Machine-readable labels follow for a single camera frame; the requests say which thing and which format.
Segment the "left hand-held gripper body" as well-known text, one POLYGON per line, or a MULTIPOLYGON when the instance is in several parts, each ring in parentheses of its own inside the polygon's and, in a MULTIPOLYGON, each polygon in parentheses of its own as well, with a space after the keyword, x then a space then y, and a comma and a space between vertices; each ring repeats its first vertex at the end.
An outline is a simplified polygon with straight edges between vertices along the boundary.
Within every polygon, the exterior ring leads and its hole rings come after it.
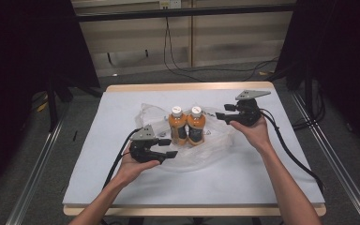
POLYGON ((129 153, 136 161, 144 163, 151 160, 158 160, 162 163, 166 153, 155 152, 151 147, 158 145, 159 138, 156 137, 151 125, 137 129, 131 136, 129 153))

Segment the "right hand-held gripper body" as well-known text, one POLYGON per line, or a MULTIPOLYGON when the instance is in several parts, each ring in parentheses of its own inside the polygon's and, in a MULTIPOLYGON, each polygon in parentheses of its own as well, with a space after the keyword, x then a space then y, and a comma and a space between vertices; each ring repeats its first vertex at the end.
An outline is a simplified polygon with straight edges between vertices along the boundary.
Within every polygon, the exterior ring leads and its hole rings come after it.
POLYGON ((256 98, 267 96, 270 94, 270 91, 242 91, 235 98, 237 103, 233 104, 236 106, 236 112, 238 112, 238 114, 228 114, 228 118, 231 121, 239 122, 246 127, 253 126, 261 117, 261 110, 257 104, 256 98))

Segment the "orange drink bottle white cap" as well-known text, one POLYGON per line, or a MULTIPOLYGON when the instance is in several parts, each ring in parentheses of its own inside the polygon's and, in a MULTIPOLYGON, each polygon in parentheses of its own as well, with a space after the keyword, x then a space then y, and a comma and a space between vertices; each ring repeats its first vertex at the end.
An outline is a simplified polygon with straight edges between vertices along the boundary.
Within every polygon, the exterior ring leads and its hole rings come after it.
POLYGON ((172 143, 184 145, 188 140, 186 131, 187 116, 180 106, 172 107, 172 112, 169 115, 169 125, 171 128, 172 143))
POLYGON ((192 145, 199 145, 204 142, 203 129, 205 123, 206 120, 202 108, 199 106, 193 107, 187 116, 188 140, 192 145))

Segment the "clear plastic bag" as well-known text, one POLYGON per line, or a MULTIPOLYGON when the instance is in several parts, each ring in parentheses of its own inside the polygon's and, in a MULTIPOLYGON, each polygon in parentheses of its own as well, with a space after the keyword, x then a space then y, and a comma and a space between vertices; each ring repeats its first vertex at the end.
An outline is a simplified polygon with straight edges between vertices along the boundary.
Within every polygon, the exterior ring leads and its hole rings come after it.
MULTIPOLYGON (((161 168, 173 173, 198 171, 213 165, 217 160, 225 158, 233 145, 233 131, 225 122, 217 120, 217 108, 202 106, 202 115, 205 117, 203 128, 204 142, 193 146, 189 142, 184 145, 174 144, 167 146, 153 146, 152 151, 165 153, 176 151, 175 158, 168 158, 161 168)), ((135 117, 138 128, 151 125, 155 135, 161 139, 170 139, 169 112, 155 105, 143 103, 135 117)))

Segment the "person's left hand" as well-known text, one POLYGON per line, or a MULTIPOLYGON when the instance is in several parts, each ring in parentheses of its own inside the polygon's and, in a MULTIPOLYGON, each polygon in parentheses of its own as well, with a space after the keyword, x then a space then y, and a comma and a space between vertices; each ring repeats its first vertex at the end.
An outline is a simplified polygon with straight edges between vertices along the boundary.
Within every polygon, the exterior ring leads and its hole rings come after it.
POLYGON ((121 165, 112 179, 112 183, 124 188, 134 181, 142 172, 152 169, 159 164, 160 162, 158 160, 141 163, 132 158, 130 153, 126 153, 122 157, 121 165))

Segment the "person's right hand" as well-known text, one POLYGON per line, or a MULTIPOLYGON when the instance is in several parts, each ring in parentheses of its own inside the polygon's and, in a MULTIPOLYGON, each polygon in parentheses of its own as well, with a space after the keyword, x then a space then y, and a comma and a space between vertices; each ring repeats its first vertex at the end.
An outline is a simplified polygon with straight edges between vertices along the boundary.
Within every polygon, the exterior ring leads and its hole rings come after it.
POLYGON ((230 125, 240 131, 260 154, 267 154, 273 151, 273 146, 268 135, 267 123, 263 117, 252 127, 246 127, 236 121, 231 121, 230 125))

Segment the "wooden table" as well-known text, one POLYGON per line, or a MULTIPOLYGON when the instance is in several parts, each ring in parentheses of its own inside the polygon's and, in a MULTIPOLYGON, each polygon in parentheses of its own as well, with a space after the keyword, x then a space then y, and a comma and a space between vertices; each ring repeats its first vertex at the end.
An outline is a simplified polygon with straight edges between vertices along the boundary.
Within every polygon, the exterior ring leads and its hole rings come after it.
MULTIPOLYGON (((111 85, 106 92, 237 89, 241 93, 243 90, 268 91, 269 88, 275 89, 270 82, 201 82, 111 85)), ((64 212, 68 216, 76 216, 88 204, 66 205, 63 202, 64 212)), ((319 215, 325 214, 324 201, 322 203, 313 203, 313 206, 319 215)), ((220 205, 117 205, 114 203, 108 213, 111 216, 119 217, 251 217, 276 216, 279 209, 277 202, 274 204, 220 205)))

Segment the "black metal stand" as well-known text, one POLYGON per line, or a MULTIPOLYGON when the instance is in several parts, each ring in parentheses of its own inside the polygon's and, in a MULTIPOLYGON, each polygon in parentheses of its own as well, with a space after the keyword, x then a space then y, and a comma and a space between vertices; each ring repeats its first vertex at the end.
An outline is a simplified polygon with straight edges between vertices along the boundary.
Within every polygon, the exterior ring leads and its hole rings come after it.
POLYGON ((46 93, 48 96, 48 105, 49 105, 49 114, 50 114, 50 132, 53 132, 57 123, 58 123, 58 114, 56 110, 56 101, 55 101, 55 92, 53 79, 51 77, 48 78, 46 82, 46 93))
POLYGON ((313 116, 313 105, 312 105, 312 76, 309 63, 306 63, 306 74, 305 74, 305 103, 306 109, 310 116, 313 116))

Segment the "white table mat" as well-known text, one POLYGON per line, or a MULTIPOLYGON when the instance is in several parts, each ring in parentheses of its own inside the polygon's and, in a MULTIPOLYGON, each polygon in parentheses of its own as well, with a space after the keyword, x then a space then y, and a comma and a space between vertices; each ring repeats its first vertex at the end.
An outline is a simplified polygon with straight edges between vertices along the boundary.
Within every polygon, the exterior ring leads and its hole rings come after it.
MULTIPOLYGON (((312 203, 324 198, 306 172, 308 162, 297 140, 277 91, 259 97, 258 105, 273 114, 276 123, 269 135, 278 156, 312 203)), ((69 180, 66 205, 86 205, 101 191, 108 172, 127 135, 136 128, 135 117, 143 103, 169 111, 178 105, 217 108, 233 104, 237 89, 106 92, 97 110, 69 180)), ((194 172, 168 172, 162 164, 143 172, 121 191, 117 205, 220 205, 274 204, 276 196, 262 158, 242 133, 233 133, 230 153, 213 165, 194 172)))

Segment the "black horizontal bar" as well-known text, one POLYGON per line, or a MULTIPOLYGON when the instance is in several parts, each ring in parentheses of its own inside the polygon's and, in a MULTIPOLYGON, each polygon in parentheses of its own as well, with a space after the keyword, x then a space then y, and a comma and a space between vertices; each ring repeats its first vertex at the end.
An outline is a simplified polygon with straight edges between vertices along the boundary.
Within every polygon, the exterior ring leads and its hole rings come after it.
POLYGON ((296 4, 275 4, 275 5, 253 5, 241 7, 195 7, 178 9, 156 9, 111 13, 85 13, 77 14, 76 20, 80 23, 136 20, 136 19, 154 19, 171 18, 187 16, 208 16, 223 14, 243 14, 243 13, 268 13, 268 12, 286 12, 294 11, 296 4))

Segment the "black curtain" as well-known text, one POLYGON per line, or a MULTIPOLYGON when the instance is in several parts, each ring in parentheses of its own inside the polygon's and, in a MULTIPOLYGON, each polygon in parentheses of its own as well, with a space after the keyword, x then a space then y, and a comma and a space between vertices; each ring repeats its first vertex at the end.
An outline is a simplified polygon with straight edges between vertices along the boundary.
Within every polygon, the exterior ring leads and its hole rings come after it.
POLYGON ((32 97, 98 87, 71 0, 0 0, 0 176, 14 155, 32 97))
POLYGON ((315 78, 360 135, 360 0, 296 0, 276 72, 315 78))

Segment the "metal floor rail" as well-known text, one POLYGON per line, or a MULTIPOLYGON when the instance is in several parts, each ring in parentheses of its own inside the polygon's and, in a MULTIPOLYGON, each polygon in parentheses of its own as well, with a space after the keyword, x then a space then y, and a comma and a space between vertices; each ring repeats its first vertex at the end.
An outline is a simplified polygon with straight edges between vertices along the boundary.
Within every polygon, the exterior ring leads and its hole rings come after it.
POLYGON ((314 135, 318 145, 321 147, 325 157, 336 174, 339 183, 343 186, 354 208, 360 216, 360 188, 354 183, 319 124, 308 114, 305 101, 296 92, 291 92, 291 95, 303 118, 308 122, 308 128, 314 135))
POLYGON ((14 208, 12 209, 7 219, 6 225, 22 225, 25 214, 36 193, 38 183, 46 168, 46 164, 49 160, 50 154, 53 150, 56 140, 60 134, 60 131, 63 126, 63 122, 67 114, 68 114, 68 106, 65 106, 59 116, 59 119, 56 122, 56 125, 53 127, 52 131, 49 132, 45 140, 45 143, 42 149, 40 150, 34 168, 31 174, 29 175, 24 188, 22 189, 21 196, 16 201, 14 208))

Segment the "white wall socket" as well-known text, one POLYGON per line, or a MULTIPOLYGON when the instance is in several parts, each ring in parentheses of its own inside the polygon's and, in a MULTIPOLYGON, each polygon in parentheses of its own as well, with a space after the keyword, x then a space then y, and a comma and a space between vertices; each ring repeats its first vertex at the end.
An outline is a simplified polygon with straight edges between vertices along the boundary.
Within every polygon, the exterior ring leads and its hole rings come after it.
POLYGON ((161 9, 178 9, 182 7, 181 0, 159 0, 159 7, 161 9))

